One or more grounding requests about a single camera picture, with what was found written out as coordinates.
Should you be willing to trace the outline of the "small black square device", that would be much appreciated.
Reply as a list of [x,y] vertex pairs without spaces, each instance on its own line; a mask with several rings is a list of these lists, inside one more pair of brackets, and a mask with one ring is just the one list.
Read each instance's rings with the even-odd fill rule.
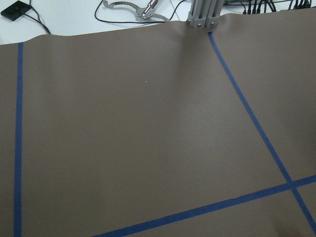
[[6,9],[0,12],[1,16],[4,18],[15,21],[22,15],[27,13],[31,9],[29,4],[26,4],[20,0],[16,1],[12,5],[8,6]]

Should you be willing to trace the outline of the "aluminium frame post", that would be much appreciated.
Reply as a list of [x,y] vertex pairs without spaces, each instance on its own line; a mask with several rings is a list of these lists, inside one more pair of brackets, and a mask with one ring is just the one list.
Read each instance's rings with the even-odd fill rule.
[[191,28],[213,28],[218,25],[224,0],[193,0],[188,13]]

